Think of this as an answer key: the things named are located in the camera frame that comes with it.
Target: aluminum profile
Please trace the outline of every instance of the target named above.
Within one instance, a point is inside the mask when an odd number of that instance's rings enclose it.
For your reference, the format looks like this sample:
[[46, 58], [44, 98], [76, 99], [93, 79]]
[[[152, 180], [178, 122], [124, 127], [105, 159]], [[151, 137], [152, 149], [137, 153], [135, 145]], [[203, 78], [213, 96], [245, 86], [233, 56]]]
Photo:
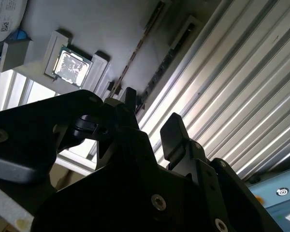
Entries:
[[140, 119], [157, 160], [165, 164], [159, 132], [173, 112], [241, 178], [290, 159], [290, 0], [232, 1], [194, 49]]

